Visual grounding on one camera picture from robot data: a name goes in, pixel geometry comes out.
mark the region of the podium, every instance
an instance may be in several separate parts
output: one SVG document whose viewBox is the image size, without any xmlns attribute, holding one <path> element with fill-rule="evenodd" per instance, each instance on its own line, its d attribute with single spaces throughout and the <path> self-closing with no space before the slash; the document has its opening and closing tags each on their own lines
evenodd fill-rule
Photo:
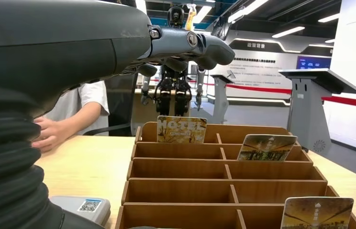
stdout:
<svg viewBox="0 0 356 229">
<path fill-rule="evenodd" d="M 329 151 L 331 138 L 322 97 L 356 94 L 356 87 L 333 71 L 323 69 L 279 70 L 293 84 L 287 130 L 303 147 L 319 154 Z"/>
<path fill-rule="evenodd" d="M 225 91 L 228 83 L 234 83 L 234 81 L 228 79 L 223 75 L 211 75 L 214 79 L 214 110 L 213 110 L 213 120 L 209 123 L 213 124 L 223 124 L 224 115 L 228 108 L 227 93 Z"/>
</svg>

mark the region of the red rope barrier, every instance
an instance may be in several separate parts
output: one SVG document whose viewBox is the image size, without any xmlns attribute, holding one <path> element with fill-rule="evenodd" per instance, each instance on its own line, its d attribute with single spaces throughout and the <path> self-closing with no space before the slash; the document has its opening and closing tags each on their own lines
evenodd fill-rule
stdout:
<svg viewBox="0 0 356 229">
<path fill-rule="evenodd" d="M 356 106 L 356 99 L 343 98 L 338 96 L 322 97 L 322 99 L 325 101 Z"/>
<path fill-rule="evenodd" d="M 203 83 L 203 85 L 214 86 L 214 83 Z M 282 93 L 282 94 L 291 94 L 292 92 L 291 89 L 249 87 L 249 86 L 242 86 L 236 84 L 227 84 L 227 87 L 241 89 L 241 90 L 257 91 L 257 92 L 272 92 L 272 93 Z M 356 106 L 356 99 L 332 96 L 332 97 L 322 97 L 322 100 Z"/>
<path fill-rule="evenodd" d="M 273 92 L 273 93 L 291 94 L 291 89 L 248 87 L 248 86 L 235 85 L 235 84 L 227 84 L 227 87 L 243 89 L 243 90 L 258 91 L 258 92 Z"/>
</svg>

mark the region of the chair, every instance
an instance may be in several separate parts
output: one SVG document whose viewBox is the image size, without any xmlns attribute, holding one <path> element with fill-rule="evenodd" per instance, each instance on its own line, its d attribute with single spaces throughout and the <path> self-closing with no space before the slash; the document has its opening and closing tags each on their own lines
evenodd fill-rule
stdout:
<svg viewBox="0 0 356 229">
<path fill-rule="evenodd" d="M 108 97 L 109 127 L 91 130 L 84 135 L 109 132 L 109 136 L 132 136 L 131 119 L 137 76 L 138 73 L 117 75 L 104 81 Z"/>
</svg>

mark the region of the display screen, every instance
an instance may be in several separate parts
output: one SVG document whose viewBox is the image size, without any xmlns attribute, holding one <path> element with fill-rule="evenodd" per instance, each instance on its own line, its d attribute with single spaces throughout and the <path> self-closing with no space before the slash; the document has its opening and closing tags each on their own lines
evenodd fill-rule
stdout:
<svg viewBox="0 0 356 229">
<path fill-rule="evenodd" d="M 298 56 L 297 69 L 329 68 L 331 58 Z"/>
</svg>

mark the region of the qr code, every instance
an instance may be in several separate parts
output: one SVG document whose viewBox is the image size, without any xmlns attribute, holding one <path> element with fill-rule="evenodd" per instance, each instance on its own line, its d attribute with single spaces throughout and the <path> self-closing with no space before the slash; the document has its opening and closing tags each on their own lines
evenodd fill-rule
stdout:
<svg viewBox="0 0 356 229">
<path fill-rule="evenodd" d="M 95 212 L 100 204 L 100 200 L 85 200 L 78 211 Z"/>
</svg>

